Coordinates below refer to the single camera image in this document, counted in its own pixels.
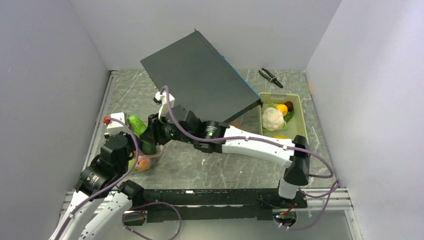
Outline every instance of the black pliers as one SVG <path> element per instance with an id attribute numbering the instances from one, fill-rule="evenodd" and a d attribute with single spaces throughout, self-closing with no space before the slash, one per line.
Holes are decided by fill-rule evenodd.
<path id="1" fill-rule="evenodd" d="M 277 80 L 277 78 L 276 78 L 276 76 L 274 76 L 270 71 L 268 71 L 267 69 L 265 69 L 265 68 L 262 68 L 262 71 L 261 70 L 259 70 L 259 74 L 264 78 L 264 79 L 266 79 L 266 80 L 268 80 L 270 83 L 273 83 L 273 84 L 275 84 L 275 85 L 277 85 L 278 87 L 280 87 L 280 88 L 283 88 L 283 85 L 281 84 L 281 82 L 279 82 L 278 80 Z"/>

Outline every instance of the wall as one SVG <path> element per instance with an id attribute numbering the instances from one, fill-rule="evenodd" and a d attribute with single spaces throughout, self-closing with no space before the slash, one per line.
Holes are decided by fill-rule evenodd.
<path id="1" fill-rule="evenodd" d="M 236 68 L 305 69 L 341 0 L 71 0 L 110 70 L 199 30 Z"/>
<path id="2" fill-rule="evenodd" d="M 306 68 L 364 239 L 422 239 L 424 3 L 344 0 Z"/>
<path id="3" fill-rule="evenodd" d="M 83 168 L 108 71 L 67 0 L 0 3 L 1 239 L 47 239 Z"/>

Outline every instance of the green plastic basket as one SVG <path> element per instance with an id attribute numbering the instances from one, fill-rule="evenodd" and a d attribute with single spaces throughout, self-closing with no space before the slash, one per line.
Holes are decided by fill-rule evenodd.
<path id="1" fill-rule="evenodd" d="M 278 94 L 270 92 L 260 92 L 260 98 L 263 101 L 263 107 L 258 107 L 259 111 L 259 133 L 263 136 L 274 138 L 274 136 L 282 136 L 288 139 L 295 139 L 296 135 L 304 136 L 308 139 L 308 134 L 306 133 L 304 112 L 302 110 L 301 98 L 297 94 Z M 287 122 L 287 128 L 285 130 L 276 130 L 276 131 L 263 131 L 262 130 L 262 114 L 264 110 L 268 108 L 269 103 L 273 104 L 283 104 L 287 101 L 293 103 L 294 115 Z"/>

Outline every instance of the marble tabletop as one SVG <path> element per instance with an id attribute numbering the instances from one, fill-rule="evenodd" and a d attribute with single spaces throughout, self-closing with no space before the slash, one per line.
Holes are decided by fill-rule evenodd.
<path id="1" fill-rule="evenodd" d="M 257 69 L 238 71 L 257 93 L 292 93 L 300 96 L 308 135 L 309 149 L 330 161 L 321 127 L 311 99 L 304 73 L 299 70 L 272 70 L 283 84 L 281 89 L 258 74 Z M 159 106 L 153 101 L 158 90 L 143 69 L 124 69 L 118 72 L 107 114 L 124 112 L 137 115 L 144 122 Z M 259 133 L 258 110 L 253 109 L 238 118 L 249 132 Z M 97 147 L 105 143 L 102 139 Z M 327 175 L 328 170 L 316 158 L 311 158 L 310 174 Z M 146 171 L 132 172 L 127 179 L 145 189 L 237 189 L 275 188 L 284 169 L 270 161 L 241 154 L 202 153 L 192 145 L 171 141 L 163 154 Z M 329 188 L 335 178 L 309 178 L 307 188 Z"/>

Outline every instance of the cauliflower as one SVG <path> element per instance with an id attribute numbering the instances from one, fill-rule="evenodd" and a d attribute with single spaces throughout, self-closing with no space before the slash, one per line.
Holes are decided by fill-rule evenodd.
<path id="1" fill-rule="evenodd" d="M 284 115 L 278 109 L 268 107 L 263 111 L 262 115 L 262 127 L 268 131 L 281 130 L 286 121 L 284 121 Z"/>

